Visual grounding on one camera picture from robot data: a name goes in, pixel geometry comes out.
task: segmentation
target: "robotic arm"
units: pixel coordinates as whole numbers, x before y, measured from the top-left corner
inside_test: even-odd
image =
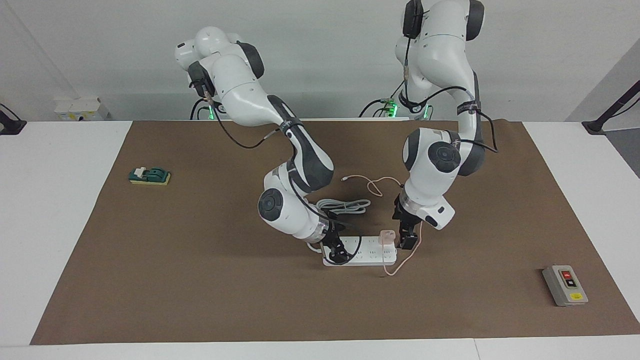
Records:
[[[479,34],[483,19],[484,6],[477,0],[441,0],[426,12],[420,0],[406,5],[403,37],[396,44],[405,88],[397,102],[414,118],[421,117],[429,96],[442,91],[459,106],[458,132],[422,127],[404,143],[403,161],[410,175],[393,216],[400,220],[402,249],[413,248],[418,240],[413,228],[421,221],[438,230],[451,221],[455,210],[444,193],[457,175],[474,173],[484,161],[484,149],[470,142],[483,139],[477,76],[465,54],[465,42]],[[434,85],[442,90],[434,92]]]
[[[201,29],[195,39],[179,44],[175,58],[189,73],[190,86],[210,106],[215,106],[212,98],[218,94],[235,123],[276,124],[291,142],[293,156],[264,177],[265,191],[258,201],[260,217],[295,238],[308,243],[322,241],[331,250],[329,260],[334,263],[349,261],[336,225],[303,198],[329,185],[333,163],[283,100],[262,89],[257,79],[264,66],[256,48],[242,42],[237,34],[210,26]]]

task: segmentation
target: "pink cable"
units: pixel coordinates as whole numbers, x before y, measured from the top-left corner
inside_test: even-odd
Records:
[[[400,265],[398,265],[398,267],[394,270],[394,272],[389,273],[387,271],[387,266],[385,265],[385,244],[382,244],[382,268],[385,269],[385,273],[388,276],[393,276],[395,275],[398,270],[400,270],[400,268],[409,260],[411,259],[411,257],[415,254],[415,251],[418,250],[418,247],[420,246],[420,244],[422,243],[422,222],[420,223],[420,229],[418,230],[418,244],[415,245],[415,247],[413,248],[413,250],[411,250],[411,254],[409,254],[409,256],[406,257],[406,259],[404,259],[402,261],[402,263],[400,263]]]
[[[380,191],[380,188],[378,188],[378,185],[376,185],[376,183],[378,181],[384,180],[384,179],[389,179],[389,180],[393,180],[395,181],[398,186],[402,187],[402,184],[400,183],[400,181],[398,181],[396,178],[391,177],[391,176],[383,176],[379,179],[376,180],[371,180],[368,177],[364,176],[364,175],[359,175],[359,174],[354,174],[354,175],[349,175],[349,176],[345,176],[342,178],[342,181],[345,181],[347,179],[349,179],[350,177],[361,177],[362,179],[367,180],[367,190],[372,193],[373,195],[377,196],[377,197],[382,197],[382,192]],[[371,190],[371,185],[373,185],[373,187],[376,189],[376,192],[374,192],[373,190]]]

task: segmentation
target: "yellow base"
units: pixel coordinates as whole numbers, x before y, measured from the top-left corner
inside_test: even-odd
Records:
[[[169,183],[169,179],[171,179],[171,173],[168,173],[166,175],[166,180],[163,183],[153,183],[152,181],[136,181],[136,180],[129,180],[129,182],[132,183],[132,184],[136,184],[136,185],[160,185],[160,186],[166,186]]]

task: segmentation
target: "power outlet socket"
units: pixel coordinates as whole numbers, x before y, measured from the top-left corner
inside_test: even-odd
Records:
[[[344,244],[344,248],[350,254],[358,247],[357,236],[341,236],[340,239]],[[324,256],[328,253],[329,248],[323,246]],[[326,266],[382,266],[383,259],[384,265],[393,265],[396,262],[396,246],[394,244],[386,244],[384,247],[380,244],[378,236],[363,236],[360,249],[355,254],[353,259],[345,265],[333,265],[329,264],[325,260],[323,263]]]

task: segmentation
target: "floor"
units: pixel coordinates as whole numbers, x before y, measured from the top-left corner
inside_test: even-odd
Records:
[[[607,131],[607,138],[640,177],[640,129]]]

